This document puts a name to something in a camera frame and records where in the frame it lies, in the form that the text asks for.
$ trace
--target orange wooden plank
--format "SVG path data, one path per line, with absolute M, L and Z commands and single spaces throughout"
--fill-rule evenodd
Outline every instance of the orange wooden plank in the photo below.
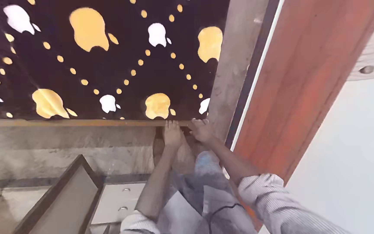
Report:
M 285 182 L 374 30 L 374 0 L 285 1 L 235 152 Z

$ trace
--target wooden frame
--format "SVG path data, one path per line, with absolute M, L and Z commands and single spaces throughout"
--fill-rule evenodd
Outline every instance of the wooden frame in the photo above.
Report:
M 51 188 L 43 195 L 41 199 L 39 199 L 39 201 L 34 205 L 34 207 L 27 213 L 24 219 L 16 227 L 15 231 L 13 232 L 14 234 L 26 234 L 33 229 L 35 224 L 44 215 L 46 210 L 49 209 L 50 205 L 56 200 L 61 190 L 69 182 L 70 178 L 72 178 L 72 176 L 75 174 L 76 170 L 80 166 L 82 166 L 85 169 L 86 173 L 90 176 L 92 182 L 98 188 L 96 195 L 91 203 L 90 209 L 88 210 L 85 219 L 82 225 L 80 226 L 79 234 L 85 233 L 89 221 L 98 204 L 100 195 L 102 193 L 103 181 L 91 169 L 83 155 L 80 154 L 70 164 L 70 166 L 62 174 L 62 176 L 60 176 L 59 180 L 53 186 L 51 186 Z
M 286 0 L 234 151 L 288 182 L 373 30 L 374 0 Z

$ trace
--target white trim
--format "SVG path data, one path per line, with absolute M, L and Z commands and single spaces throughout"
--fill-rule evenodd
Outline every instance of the white trim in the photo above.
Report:
M 271 44 L 273 32 L 275 31 L 276 24 L 277 24 L 278 18 L 279 18 L 279 14 L 281 13 L 282 6 L 284 5 L 284 1 L 285 0 L 279 0 L 278 8 L 276 9 L 275 16 L 274 16 L 273 21 L 272 21 L 272 26 L 271 26 L 271 29 L 269 30 L 269 35 L 268 35 L 265 47 L 264 47 L 263 52 L 262 52 L 261 61 L 259 62 L 258 69 L 256 70 L 256 74 L 255 74 L 255 78 L 253 79 L 251 91 L 249 92 L 248 99 L 246 100 L 245 108 L 243 109 L 243 113 L 242 113 L 242 116 L 240 118 L 240 122 L 239 122 L 239 125 L 238 125 L 238 129 L 236 130 L 235 137 L 233 138 L 232 146 L 230 147 L 231 151 L 233 151 L 235 149 L 236 142 L 238 140 L 240 130 L 241 130 L 242 125 L 243 125 L 243 121 L 245 120 L 246 112 L 248 111 L 248 108 L 249 108 L 249 103 L 251 102 L 251 99 L 252 99 L 253 90 L 255 89 L 255 85 L 256 85 L 256 82 L 258 80 L 259 74 L 261 73 L 262 65 L 263 65 L 263 62 L 265 61 L 265 57 L 266 57 L 266 54 L 268 52 L 269 45 Z

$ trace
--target white apple-shaped cutout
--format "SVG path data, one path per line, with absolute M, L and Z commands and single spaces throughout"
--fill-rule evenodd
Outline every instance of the white apple-shaped cutout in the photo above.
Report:
M 102 104 L 102 110 L 104 112 L 109 113 L 109 111 L 116 111 L 114 96 L 107 94 L 101 97 L 99 101 Z
M 8 16 L 9 26 L 18 32 L 29 31 L 34 35 L 34 28 L 30 23 L 28 13 L 18 5 L 9 5 L 4 7 L 4 13 Z
M 204 99 L 204 100 L 200 103 L 200 109 L 199 109 L 199 113 L 200 113 L 200 114 L 203 114 L 204 112 L 207 111 L 207 108 L 209 107 L 209 102 L 210 102 L 210 98 L 207 98 L 207 99 Z
M 150 35 L 150 38 L 148 39 L 148 41 L 154 47 L 158 44 L 161 44 L 164 47 L 167 45 L 167 41 L 165 40 L 165 28 L 162 24 L 160 23 L 151 24 L 148 27 L 148 33 Z

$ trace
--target wooden edge strip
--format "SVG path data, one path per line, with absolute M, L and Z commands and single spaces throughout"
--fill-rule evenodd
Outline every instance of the wooden edge strip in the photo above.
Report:
M 182 127 L 190 120 L 179 120 Z M 79 126 L 128 126 L 128 127 L 159 127 L 165 120 L 0 120 L 0 127 L 79 127 Z

